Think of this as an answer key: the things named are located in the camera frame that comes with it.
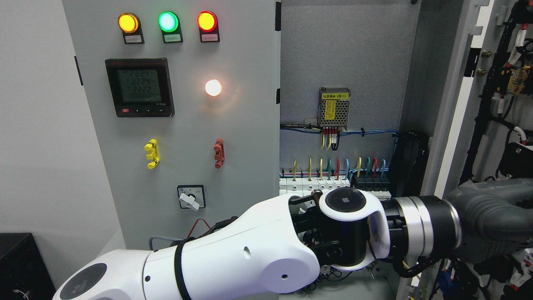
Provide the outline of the dark grey robot hand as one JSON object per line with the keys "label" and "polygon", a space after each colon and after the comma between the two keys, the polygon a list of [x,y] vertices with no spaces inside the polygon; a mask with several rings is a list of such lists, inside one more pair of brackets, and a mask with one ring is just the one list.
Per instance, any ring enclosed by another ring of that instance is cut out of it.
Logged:
{"label": "dark grey robot hand", "polygon": [[453,190],[446,199],[458,212],[462,233],[453,255],[476,264],[531,248],[533,212],[517,203],[532,195],[530,178],[464,184]]}

